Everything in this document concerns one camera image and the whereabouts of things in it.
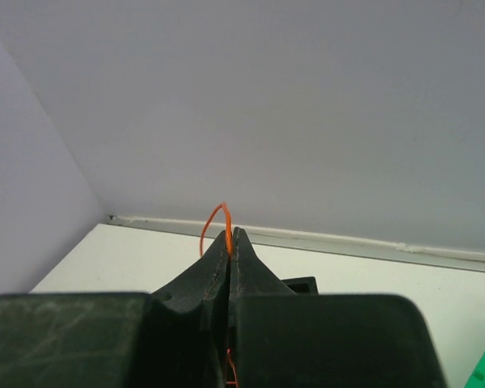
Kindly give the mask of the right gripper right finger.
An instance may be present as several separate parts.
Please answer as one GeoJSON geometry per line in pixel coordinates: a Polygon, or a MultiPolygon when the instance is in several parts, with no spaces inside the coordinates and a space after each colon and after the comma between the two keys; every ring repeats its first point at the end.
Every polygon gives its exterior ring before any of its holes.
{"type": "Polygon", "coordinates": [[[395,294],[298,294],[233,232],[230,324],[239,387],[444,387],[424,317],[395,294]]]}

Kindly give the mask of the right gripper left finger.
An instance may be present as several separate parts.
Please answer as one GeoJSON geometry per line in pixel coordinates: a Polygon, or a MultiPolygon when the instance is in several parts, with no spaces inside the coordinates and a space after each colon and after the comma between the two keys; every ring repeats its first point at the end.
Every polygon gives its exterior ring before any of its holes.
{"type": "Polygon", "coordinates": [[[223,387],[231,235],[153,293],[0,295],[0,387],[223,387]]]}

